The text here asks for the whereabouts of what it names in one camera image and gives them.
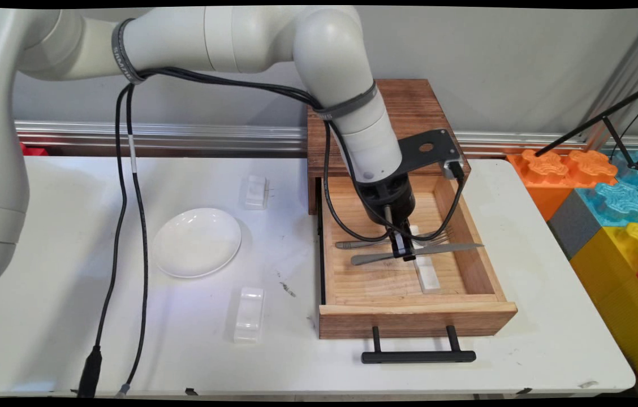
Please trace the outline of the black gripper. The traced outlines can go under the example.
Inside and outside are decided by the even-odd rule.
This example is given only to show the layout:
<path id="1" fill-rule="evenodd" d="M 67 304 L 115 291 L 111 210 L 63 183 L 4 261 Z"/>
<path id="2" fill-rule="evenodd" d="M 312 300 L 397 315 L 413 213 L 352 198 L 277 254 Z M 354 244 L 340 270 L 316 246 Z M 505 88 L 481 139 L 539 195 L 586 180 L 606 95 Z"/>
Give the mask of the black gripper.
<path id="1" fill-rule="evenodd" d="M 370 220 L 376 224 L 387 221 L 408 235 L 417 234 L 417 226 L 409 226 L 409 217 L 416 200 L 407 173 L 392 175 L 375 183 L 357 182 L 359 196 Z M 390 235 L 393 257 L 402 261 L 415 260 L 415 242 L 396 230 Z"/>

